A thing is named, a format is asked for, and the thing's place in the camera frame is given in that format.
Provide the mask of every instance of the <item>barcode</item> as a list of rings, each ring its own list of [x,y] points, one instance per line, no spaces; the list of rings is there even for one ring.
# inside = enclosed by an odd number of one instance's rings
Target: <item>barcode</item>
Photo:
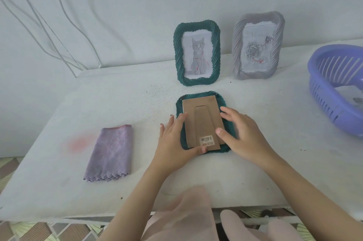
[[[201,137],[199,138],[199,142],[201,146],[210,146],[210,145],[214,145],[214,140],[213,140],[213,136],[205,136],[205,137]]]
[[[200,138],[201,141],[210,141],[213,138],[211,136]]]

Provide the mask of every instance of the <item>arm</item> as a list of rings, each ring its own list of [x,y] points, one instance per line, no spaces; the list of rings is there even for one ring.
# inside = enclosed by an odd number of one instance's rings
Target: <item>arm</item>
[[[180,114],[174,120],[171,115],[166,127],[160,125],[159,143],[150,166],[98,241],[140,240],[165,179],[193,157],[206,152],[206,147],[184,150],[180,145],[180,131],[186,116]]]
[[[309,183],[268,144],[256,122],[238,111],[221,107],[221,116],[236,124],[239,139],[217,128],[216,134],[241,157],[262,168],[277,184],[290,206],[318,241],[356,241],[363,225]]]

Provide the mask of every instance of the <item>purple plastic basket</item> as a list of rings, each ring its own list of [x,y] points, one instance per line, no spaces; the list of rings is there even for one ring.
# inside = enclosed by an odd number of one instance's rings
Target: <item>purple plastic basket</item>
[[[310,93],[330,121],[355,136],[363,136],[363,111],[351,105],[336,87],[363,90],[363,47],[335,44],[317,49],[307,68]]]

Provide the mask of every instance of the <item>purple cloth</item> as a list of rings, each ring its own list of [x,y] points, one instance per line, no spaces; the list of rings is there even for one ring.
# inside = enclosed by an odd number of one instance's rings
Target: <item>purple cloth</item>
[[[84,180],[117,180],[130,173],[133,128],[103,128],[88,162]]]

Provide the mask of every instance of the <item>table surface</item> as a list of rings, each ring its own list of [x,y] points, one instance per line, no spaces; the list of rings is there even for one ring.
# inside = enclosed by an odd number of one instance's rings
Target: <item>table surface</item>
[[[363,40],[344,43],[363,46]],[[254,118],[272,147],[298,172],[363,219],[363,140],[331,124],[309,94],[307,61],[320,46],[281,49],[279,68],[267,80],[234,79],[232,55],[222,55],[221,75],[209,86],[180,84],[174,61],[85,72],[1,194],[0,220],[113,215],[152,160],[159,125],[176,113],[177,99],[210,90]],[[131,174],[111,182],[83,180],[100,129],[123,124],[134,128]],[[71,146],[77,140],[83,140],[83,149]],[[194,185],[206,187],[215,208],[287,204],[261,169],[228,152],[198,156],[172,174],[154,210]]]

